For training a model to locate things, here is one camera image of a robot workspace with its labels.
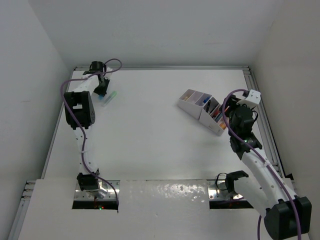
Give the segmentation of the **green highlighter clear body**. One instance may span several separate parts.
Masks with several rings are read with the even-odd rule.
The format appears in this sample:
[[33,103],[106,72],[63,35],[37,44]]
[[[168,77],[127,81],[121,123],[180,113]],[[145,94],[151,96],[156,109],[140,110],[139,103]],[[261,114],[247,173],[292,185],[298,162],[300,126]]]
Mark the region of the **green highlighter clear body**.
[[102,106],[105,107],[106,105],[108,105],[110,101],[117,96],[117,94],[117,91],[113,91],[106,99],[103,100]]

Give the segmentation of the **light blue pen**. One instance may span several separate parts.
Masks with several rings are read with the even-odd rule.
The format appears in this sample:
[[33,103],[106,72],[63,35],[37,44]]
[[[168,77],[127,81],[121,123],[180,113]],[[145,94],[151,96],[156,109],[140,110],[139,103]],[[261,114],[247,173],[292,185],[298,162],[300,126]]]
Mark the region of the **light blue pen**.
[[216,122],[218,122],[218,121],[221,119],[222,116],[223,116],[223,114],[220,113],[214,120],[215,120]]

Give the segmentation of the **large black-handled scissors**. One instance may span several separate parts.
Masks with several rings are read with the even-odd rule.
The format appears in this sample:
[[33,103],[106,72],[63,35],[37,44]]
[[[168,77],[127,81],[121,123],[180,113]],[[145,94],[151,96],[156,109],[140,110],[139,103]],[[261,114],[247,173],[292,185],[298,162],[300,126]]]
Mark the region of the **large black-handled scissors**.
[[206,105],[206,109],[205,109],[206,113],[209,113],[209,111],[211,109],[211,105],[212,105],[212,101],[208,100],[207,105]]

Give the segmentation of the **orange highlighter clear body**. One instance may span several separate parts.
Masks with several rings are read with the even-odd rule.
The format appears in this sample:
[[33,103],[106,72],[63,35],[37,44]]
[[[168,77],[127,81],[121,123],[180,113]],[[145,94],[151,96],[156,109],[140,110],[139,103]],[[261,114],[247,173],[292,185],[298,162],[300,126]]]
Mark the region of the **orange highlighter clear body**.
[[224,121],[222,121],[220,124],[219,124],[219,126],[223,129],[223,130],[225,130],[226,129],[226,123],[224,122]]

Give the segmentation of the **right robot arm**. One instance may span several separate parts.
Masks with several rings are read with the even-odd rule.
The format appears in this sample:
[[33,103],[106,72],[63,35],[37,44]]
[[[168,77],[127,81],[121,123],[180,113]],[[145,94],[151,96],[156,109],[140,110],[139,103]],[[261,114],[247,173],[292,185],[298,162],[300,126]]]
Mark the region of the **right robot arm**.
[[243,99],[230,93],[223,101],[222,118],[228,129],[230,146],[249,168],[252,180],[243,171],[226,175],[229,193],[240,194],[259,213],[258,225],[264,225],[273,240],[287,240],[310,230],[312,204],[306,196],[299,196],[287,186],[268,160],[262,144],[253,133],[255,107],[259,93],[245,92]]

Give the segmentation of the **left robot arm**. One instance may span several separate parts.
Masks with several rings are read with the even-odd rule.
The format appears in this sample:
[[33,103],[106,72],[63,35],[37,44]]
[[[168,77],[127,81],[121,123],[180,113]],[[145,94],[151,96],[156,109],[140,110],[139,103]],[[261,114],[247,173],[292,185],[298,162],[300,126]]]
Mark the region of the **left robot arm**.
[[78,185],[81,191],[97,193],[101,190],[98,176],[99,168],[91,156],[91,143],[89,140],[93,124],[96,121],[96,113],[92,101],[92,95],[105,96],[110,79],[104,75],[107,65],[101,61],[93,61],[89,70],[85,71],[79,85],[63,94],[65,118],[72,128],[78,145],[80,160]]

